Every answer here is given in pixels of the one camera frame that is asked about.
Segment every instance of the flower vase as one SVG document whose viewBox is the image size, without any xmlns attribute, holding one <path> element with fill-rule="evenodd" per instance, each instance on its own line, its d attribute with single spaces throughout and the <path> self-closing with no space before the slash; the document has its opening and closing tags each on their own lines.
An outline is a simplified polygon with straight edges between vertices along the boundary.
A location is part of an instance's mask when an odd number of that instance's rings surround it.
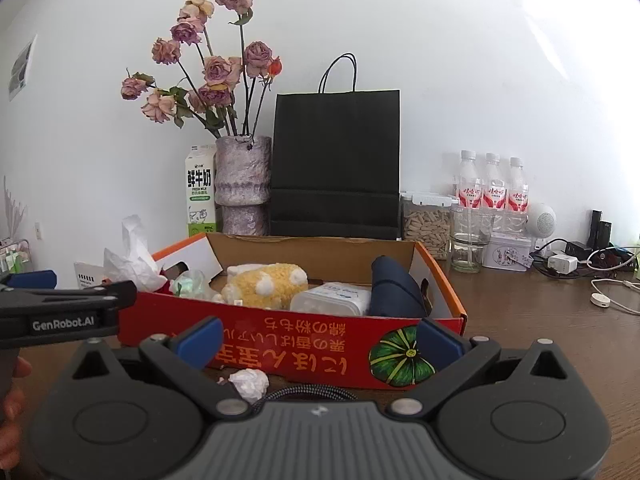
<svg viewBox="0 0 640 480">
<path fill-rule="evenodd" d="M 216 140 L 216 203 L 222 206 L 222 231 L 266 235 L 264 204 L 271 191 L 271 137 L 228 136 Z"/>
</svg>

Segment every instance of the orange box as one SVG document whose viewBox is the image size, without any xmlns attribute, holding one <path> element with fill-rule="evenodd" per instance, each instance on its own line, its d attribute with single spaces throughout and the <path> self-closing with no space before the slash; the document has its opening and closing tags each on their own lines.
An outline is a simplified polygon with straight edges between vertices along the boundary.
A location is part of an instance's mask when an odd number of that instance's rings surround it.
<svg viewBox="0 0 640 480">
<path fill-rule="evenodd" d="M 420 242 L 209 233 L 159 251 L 154 259 L 165 269 L 191 264 L 213 269 L 209 272 L 245 263 L 291 263 L 302 267 L 310 282 L 370 285 L 371 264 L 382 254 L 396 259 L 420 285 L 431 317 L 464 332 L 466 312 Z M 226 276 L 219 274 L 211 286 L 221 290 L 225 283 Z M 225 327 L 212 367 L 260 368 L 291 381 L 373 389 L 408 389 L 433 372 L 415 351 L 416 319 L 263 310 L 140 292 L 135 305 L 120 313 L 118 338 L 135 346 L 154 333 L 180 333 L 206 316 L 219 317 Z M 390 356 L 386 346 L 397 351 Z"/>
</svg>

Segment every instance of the pumpkin illustration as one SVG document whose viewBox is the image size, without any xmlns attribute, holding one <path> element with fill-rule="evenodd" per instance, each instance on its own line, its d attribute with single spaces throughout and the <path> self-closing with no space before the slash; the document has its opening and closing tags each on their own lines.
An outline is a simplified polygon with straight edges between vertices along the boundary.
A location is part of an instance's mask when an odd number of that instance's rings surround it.
<svg viewBox="0 0 640 480">
<path fill-rule="evenodd" d="M 415 325 L 386 333 L 369 351 L 372 375 L 396 388 L 418 384 L 436 370 L 421 357 L 415 339 Z"/>
</svg>

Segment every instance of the milk carton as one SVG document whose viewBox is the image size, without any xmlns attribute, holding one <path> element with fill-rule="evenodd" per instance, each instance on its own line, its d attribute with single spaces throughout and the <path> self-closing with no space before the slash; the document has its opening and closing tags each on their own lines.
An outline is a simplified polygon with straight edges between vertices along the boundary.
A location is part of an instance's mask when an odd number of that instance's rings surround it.
<svg viewBox="0 0 640 480">
<path fill-rule="evenodd" d="M 185 161 L 189 236 L 216 231 L 213 193 L 216 145 L 192 146 Z"/>
</svg>

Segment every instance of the human hand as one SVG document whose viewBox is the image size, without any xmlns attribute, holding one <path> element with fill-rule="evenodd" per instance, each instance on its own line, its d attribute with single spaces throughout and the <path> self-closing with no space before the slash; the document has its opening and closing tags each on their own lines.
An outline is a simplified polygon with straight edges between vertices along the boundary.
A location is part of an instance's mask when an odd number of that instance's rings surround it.
<svg viewBox="0 0 640 480">
<path fill-rule="evenodd" d="M 14 368 L 14 377 L 26 377 L 31 373 L 31 364 L 18 357 Z M 13 469 L 20 462 L 20 423 L 17 417 L 24 409 L 24 392 L 15 384 L 2 400 L 5 421 L 0 426 L 0 469 Z"/>
</svg>

